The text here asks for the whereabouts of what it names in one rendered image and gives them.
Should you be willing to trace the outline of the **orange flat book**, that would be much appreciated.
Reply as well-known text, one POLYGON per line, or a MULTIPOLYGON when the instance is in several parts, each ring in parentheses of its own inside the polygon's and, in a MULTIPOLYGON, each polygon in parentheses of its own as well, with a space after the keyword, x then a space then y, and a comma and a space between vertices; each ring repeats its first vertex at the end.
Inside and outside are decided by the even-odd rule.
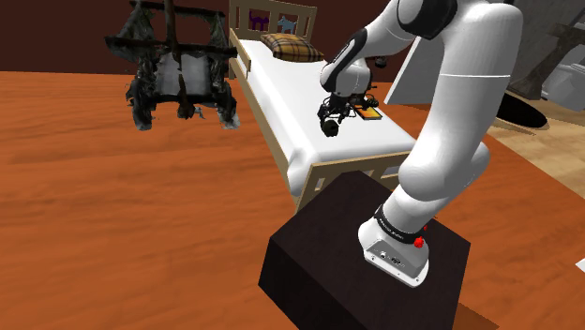
POLYGON ((381 120, 383 118, 383 116, 375 108, 372 107, 367 108, 356 107, 354 111, 357 113, 358 116, 360 116, 365 121, 381 120))

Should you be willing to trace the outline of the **dark robot stand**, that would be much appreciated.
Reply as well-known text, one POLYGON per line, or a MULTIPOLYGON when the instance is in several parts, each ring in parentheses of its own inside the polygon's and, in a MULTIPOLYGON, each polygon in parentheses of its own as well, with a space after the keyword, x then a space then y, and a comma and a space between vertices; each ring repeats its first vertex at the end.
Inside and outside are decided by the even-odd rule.
POLYGON ((410 288, 369 264, 358 227, 390 192, 361 172, 336 178, 269 239, 259 285, 299 330, 473 330, 460 304, 467 240, 428 224, 429 273, 410 288))

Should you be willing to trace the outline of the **yellow plaid pillow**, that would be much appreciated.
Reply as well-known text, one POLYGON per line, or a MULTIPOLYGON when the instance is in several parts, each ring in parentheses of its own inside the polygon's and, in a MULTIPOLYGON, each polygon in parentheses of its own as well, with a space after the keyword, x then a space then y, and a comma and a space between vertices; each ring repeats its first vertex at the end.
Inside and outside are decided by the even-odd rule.
POLYGON ((270 50, 276 59, 294 63, 320 62, 324 59, 318 51, 303 37, 293 34, 264 34, 260 41, 270 50))

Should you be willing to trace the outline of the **white flat panel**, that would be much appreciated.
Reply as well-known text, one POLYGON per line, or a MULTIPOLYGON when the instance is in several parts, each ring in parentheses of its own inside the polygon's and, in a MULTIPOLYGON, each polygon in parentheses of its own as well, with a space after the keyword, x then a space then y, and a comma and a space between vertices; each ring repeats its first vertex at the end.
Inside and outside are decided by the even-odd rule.
POLYGON ((439 37, 417 37, 402 64, 384 103, 387 105, 429 104, 434 97, 443 62, 444 45, 439 37))

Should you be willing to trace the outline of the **wooden bed with white mattress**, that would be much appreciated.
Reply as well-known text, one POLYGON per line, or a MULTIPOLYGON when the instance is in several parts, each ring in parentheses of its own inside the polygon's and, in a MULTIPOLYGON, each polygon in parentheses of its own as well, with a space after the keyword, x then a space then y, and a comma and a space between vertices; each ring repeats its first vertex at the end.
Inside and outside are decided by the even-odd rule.
POLYGON ((413 137, 377 108, 381 120, 346 118, 326 137, 318 110, 329 97, 319 83, 323 62, 276 59, 260 41, 277 30, 277 16, 292 14, 309 39, 316 8, 276 0, 230 0, 230 42, 238 54, 231 74, 240 83, 262 135, 297 208, 303 208, 341 173, 362 171, 383 186, 398 185, 398 168, 413 137))

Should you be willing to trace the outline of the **dark tattered canopy frame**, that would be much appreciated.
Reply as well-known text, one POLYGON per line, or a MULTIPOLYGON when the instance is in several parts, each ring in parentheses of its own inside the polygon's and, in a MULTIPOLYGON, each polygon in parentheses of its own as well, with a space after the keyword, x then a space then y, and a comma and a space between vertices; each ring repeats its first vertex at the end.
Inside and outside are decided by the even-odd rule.
POLYGON ((226 15, 199 7, 177 7, 173 0, 162 3, 130 0, 133 10, 120 32, 105 37, 116 56, 138 65, 126 92, 136 129, 149 130, 159 103, 176 102, 177 117, 203 116, 202 107, 217 110, 226 129, 240 126, 237 101, 225 80, 228 61, 237 50, 228 44, 224 31, 226 15), (209 24, 206 44, 180 43, 177 16, 197 17, 209 24))

